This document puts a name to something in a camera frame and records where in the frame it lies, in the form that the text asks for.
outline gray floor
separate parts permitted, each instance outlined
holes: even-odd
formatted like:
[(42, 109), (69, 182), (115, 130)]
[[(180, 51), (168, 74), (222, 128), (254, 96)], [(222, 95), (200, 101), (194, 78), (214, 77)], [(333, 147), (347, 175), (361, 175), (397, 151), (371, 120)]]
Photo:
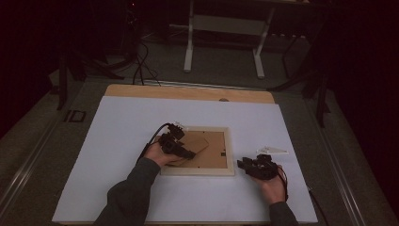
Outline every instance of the gray floor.
[[(191, 73), (183, 72), (185, 47), (162, 42), (145, 42), (147, 65), (157, 72), (163, 86), (227, 86), (236, 89), (266, 89), (284, 81), (280, 57), (288, 41), (269, 38), (262, 53), (267, 78), (256, 77), (250, 49), (195, 47)], [(301, 40), (287, 60), (292, 72), (300, 63), (307, 44)], [(144, 56), (145, 49), (140, 48)], [(56, 111), (57, 96), (44, 96), (32, 110), (0, 140), (0, 191), (7, 191), (12, 177), (25, 159), (37, 155), (37, 164), (24, 189), (15, 194), (2, 225), (56, 225), (51, 218), (98, 104), (109, 84), (132, 83), (136, 65), (116, 70), (126, 78), (106, 79), (91, 72), (85, 83), (70, 81), (70, 99), (63, 111)], [(50, 75), (55, 79), (57, 72)], [(144, 70), (145, 77), (152, 77)], [(146, 80), (146, 85), (156, 85)], [(320, 203), (329, 225), (399, 225), (395, 215), (348, 126), (333, 92), (327, 94), (330, 113), (326, 128), (315, 120), (315, 100), (303, 99), (301, 85), (273, 93), (293, 142), (305, 180)], [(64, 122), (67, 110), (86, 111), (83, 122)], [(319, 222), (327, 225), (315, 205)]]

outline gray sleeve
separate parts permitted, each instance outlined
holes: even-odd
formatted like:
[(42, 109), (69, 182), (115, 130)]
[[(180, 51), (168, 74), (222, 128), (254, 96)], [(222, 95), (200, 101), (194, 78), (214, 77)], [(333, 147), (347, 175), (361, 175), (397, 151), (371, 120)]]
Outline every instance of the gray sleeve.
[(293, 211), (291, 211), (287, 202), (277, 202), (270, 205), (270, 221), (272, 226), (296, 226)]
[(141, 158), (125, 181), (109, 189), (107, 204), (94, 225), (143, 225), (150, 204), (151, 186), (159, 166)]

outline white paper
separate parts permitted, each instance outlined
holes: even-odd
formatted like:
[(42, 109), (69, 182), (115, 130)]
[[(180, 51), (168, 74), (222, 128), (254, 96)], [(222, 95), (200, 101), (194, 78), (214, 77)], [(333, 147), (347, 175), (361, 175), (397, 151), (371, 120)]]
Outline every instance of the white paper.
[(288, 204), (296, 219), (317, 221), (278, 105), (106, 96), (53, 221), (94, 221), (106, 204), (108, 189), (126, 179), (159, 126), (174, 121), (229, 127), (235, 175), (158, 175), (152, 186), (148, 222), (269, 221), (259, 188), (236, 166), (242, 157), (255, 158), (264, 144), (289, 152), (272, 157), (288, 176)]

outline black tool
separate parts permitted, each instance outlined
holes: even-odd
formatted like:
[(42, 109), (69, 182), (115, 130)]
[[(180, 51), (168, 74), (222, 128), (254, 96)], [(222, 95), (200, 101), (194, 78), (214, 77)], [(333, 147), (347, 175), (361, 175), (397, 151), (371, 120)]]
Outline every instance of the black tool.
[(162, 128), (165, 126), (168, 127), (169, 132), (164, 133), (159, 139), (158, 142), (161, 145), (162, 151), (164, 153), (169, 153), (169, 154), (175, 154), (179, 157), (187, 158), (187, 159), (193, 159), (196, 154), (188, 151), (185, 149), (179, 140), (184, 137), (184, 132), (183, 128), (172, 124), (172, 123), (165, 123), (159, 129), (155, 132), (155, 134), (152, 136), (150, 141), (146, 144), (144, 147), (143, 151), (141, 152), (141, 155), (138, 159), (144, 156), (144, 153), (147, 151), (147, 149), (150, 147), (152, 144), (153, 140), (155, 137), (158, 135), (159, 131), (161, 131)]
[(246, 174), (260, 180), (270, 180), (279, 174), (279, 168), (269, 154), (259, 154), (256, 159), (243, 157), (243, 161), (237, 160), (237, 164)]

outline desk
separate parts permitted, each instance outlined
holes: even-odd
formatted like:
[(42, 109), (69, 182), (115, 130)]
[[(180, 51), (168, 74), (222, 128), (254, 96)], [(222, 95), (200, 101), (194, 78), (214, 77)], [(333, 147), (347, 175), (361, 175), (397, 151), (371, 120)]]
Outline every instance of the desk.
[(186, 73), (191, 72), (191, 64), (194, 52), (193, 32), (195, 29), (197, 29), (197, 30), (259, 36), (260, 37), (259, 44), (256, 48), (253, 49), (253, 57), (258, 78), (264, 79), (261, 52), (278, 4), (309, 5), (310, 2), (308, 0), (304, 1), (263, 0), (258, 2), (264, 2), (265, 4), (270, 5), (268, 7), (265, 7), (265, 13), (267, 13), (267, 16), (265, 17), (266, 19), (264, 21), (244, 20), (244, 19), (217, 17), (210, 15), (198, 15), (194, 12), (194, 0), (190, 0), (190, 10), (189, 10), (189, 20), (188, 20), (188, 42), (187, 42), (187, 49), (185, 52), (184, 71)]
[[(173, 120), (200, 126), (228, 126), (234, 162), (244, 156), (255, 157), (256, 150), (264, 145), (288, 151), (289, 154), (273, 157), (291, 179), (288, 204), (299, 221), (317, 221), (279, 106), (273, 103), (272, 95), (264, 91), (110, 86), (53, 221), (76, 224), (95, 220), (106, 204), (106, 192), (126, 178), (154, 130)], [(147, 223), (268, 221), (268, 207), (259, 188), (236, 163), (234, 170), (234, 176), (158, 175), (152, 186)]]

